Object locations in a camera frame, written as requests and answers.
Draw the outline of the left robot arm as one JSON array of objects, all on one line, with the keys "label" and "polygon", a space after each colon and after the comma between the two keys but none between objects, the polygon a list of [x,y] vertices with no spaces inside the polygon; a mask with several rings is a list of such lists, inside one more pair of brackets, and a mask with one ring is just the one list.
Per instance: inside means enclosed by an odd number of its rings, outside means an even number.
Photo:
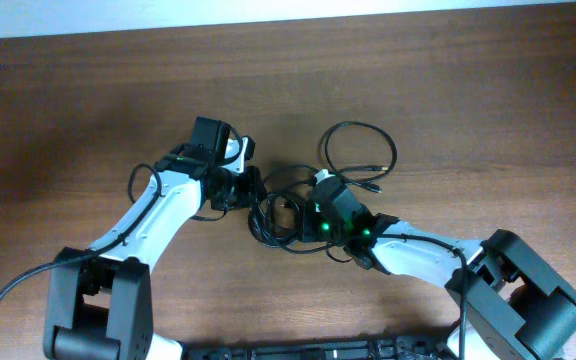
[{"label": "left robot arm", "polygon": [[204,204],[221,214],[264,195],[255,142],[199,117],[188,142],[148,166],[127,213],[88,248],[65,247],[52,271],[44,326],[48,359],[180,359],[183,346],[154,331],[151,274]]}]

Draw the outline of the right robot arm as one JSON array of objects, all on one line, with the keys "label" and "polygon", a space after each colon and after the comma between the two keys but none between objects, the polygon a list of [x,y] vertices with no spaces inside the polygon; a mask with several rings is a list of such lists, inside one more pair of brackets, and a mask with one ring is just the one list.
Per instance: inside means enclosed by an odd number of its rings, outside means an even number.
[{"label": "right robot arm", "polygon": [[552,359],[576,332],[576,290],[516,233],[456,239],[373,214],[341,180],[308,180],[306,239],[329,241],[359,267],[447,291],[460,315],[448,347],[462,359]]}]

